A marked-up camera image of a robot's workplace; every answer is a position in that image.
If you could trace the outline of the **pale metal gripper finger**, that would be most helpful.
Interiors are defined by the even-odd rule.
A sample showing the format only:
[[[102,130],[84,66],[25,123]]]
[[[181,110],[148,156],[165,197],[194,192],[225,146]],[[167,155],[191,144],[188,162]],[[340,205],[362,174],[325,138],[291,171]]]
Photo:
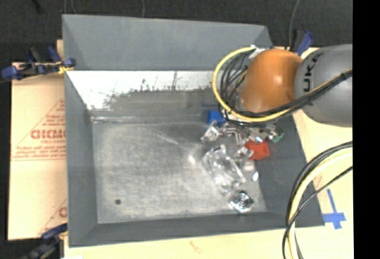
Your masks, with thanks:
[[[253,155],[253,151],[246,147],[241,147],[236,152],[236,161],[238,163],[246,163],[251,156]]]
[[[218,125],[210,125],[203,136],[201,137],[202,142],[212,142],[216,141],[222,135],[222,129]]]

